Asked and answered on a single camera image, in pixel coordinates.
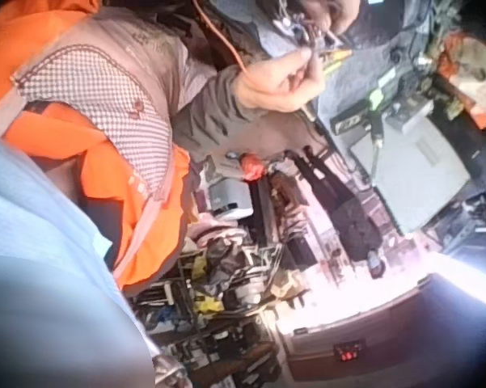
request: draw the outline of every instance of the blue fabric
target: blue fabric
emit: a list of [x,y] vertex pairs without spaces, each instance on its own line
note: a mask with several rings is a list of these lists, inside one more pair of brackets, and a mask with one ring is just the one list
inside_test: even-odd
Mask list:
[[137,324],[104,262],[111,243],[25,154],[0,140],[0,256],[34,260],[84,279],[108,295]]

